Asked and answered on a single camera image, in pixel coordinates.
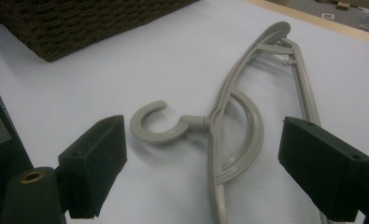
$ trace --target hook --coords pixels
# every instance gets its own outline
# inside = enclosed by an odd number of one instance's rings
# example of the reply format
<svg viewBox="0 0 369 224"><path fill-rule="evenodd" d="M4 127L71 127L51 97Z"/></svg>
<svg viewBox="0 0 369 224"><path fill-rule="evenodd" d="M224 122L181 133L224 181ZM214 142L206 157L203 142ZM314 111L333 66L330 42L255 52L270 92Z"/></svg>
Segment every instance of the hook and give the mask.
<svg viewBox="0 0 369 224"><path fill-rule="evenodd" d="M195 130L206 130L207 125L205 117L187 115L181 116L177 125L169 131L163 133L152 133L146 130L142 125L146 116L154 111L163 109L164 107L166 107L166 103L164 101L156 101L137 110L131 120L132 133L143 141L161 144L178 139L190 128Z"/></svg>

